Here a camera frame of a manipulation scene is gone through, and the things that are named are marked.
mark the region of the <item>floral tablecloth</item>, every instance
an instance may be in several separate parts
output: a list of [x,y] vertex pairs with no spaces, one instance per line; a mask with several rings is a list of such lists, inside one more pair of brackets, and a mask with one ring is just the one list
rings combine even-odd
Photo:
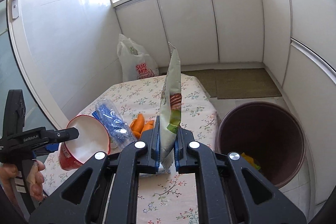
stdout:
[[[107,98],[114,102],[127,123],[143,113],[146,120],[159,115],[160,97],[165,76],[136,80],[113,85],[80,114],[91,115],[95,103]],[[214,148],[217,132],[217,113],[207,93],[193,76],[181,75],[182,119],[181,126],[194,133],[197,141]],[[57,152],[50,154],[43,171],[43,189],[51,194],[75,170],[64,171],[58,164]],[[174,164],[170,174],[139,179],[138,224],[198,223],[196,184],[194,174],[179,175]]]

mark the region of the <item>black gripper frame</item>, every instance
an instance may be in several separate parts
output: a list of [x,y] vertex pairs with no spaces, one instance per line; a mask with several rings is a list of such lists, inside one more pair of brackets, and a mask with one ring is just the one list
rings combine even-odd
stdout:
[[180,128],[175,167],[179,174],[195,173],[199,223],[307,223],[302,211],[239,154],[222,155],[191,142],[192,132]]
[[[159,136],[157,117],[155,128],[142,134],[144,147],[131,143],[121,153],[93,155],[31,214],[29,224],[135,224],[139,173],[157,172]],[[306,224],[304,214],[241,156],[231,159],[191,142],[192,132],[180,128],[175,167],[195,173],[199,223]]]
[[24,191],[18,192],[15,189],[15,181],[12,187],[14,194],[17,192],[18,203],[26,209],[26,215],[32,213],[38,203],[34,202],[29,193],[29,183],[26,178],[37,155],[47,155],[49,151],[46,146],[58,144],[78,138],[79,132],[76,128],[67,128],[58,131],[46,130],[45,127],[34,128],[23,131],[25,126],[26,105],[22,90],[9,90],[3,116],[2,137],[0,138],[0,162],[15,164],[20,172],[20,186]]
[[142,148],[133,142],[121,153],[104,153],[99,160],[93,155],[31,214],[29,223],[100,224],[104,218],[105,223],[136,223],[139,173],[159,169],[159,126],[157,117],[155,128],[142,133]]

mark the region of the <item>floor mat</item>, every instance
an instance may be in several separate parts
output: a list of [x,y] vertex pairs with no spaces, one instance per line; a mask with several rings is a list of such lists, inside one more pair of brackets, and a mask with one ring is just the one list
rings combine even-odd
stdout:
[[216,79],[214,69],[189,70],[181,73],[189,76],[195,76],[209,93],[210,97],[217,97]]
[[282,96],[265,69],[215,70],[217,98],[260,98]]

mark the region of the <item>crushed plastic bottle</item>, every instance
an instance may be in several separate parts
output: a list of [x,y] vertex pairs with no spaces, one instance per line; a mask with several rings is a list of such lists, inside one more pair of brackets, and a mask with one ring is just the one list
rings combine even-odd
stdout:
[[96,103],[95,110],[100,122],[120,149],[137,141],[112,101],[108,99],[100,100]]

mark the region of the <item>plastic bag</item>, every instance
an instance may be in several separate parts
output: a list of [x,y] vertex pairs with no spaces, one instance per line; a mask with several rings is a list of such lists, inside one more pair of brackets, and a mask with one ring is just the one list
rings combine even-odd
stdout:
[[96,103],[95,109],[99,121],[105,126],[110,137],[120,149],[137,140],[112,101],[100,100]]
[[159,75],[155,60],[143,46],[120,34],[117,55],[123,71],[123,82]]
[[160,103],[160,162],[167,171],[174,161],[173,147],[181,123],[181,62],[175,47],[163,85]]

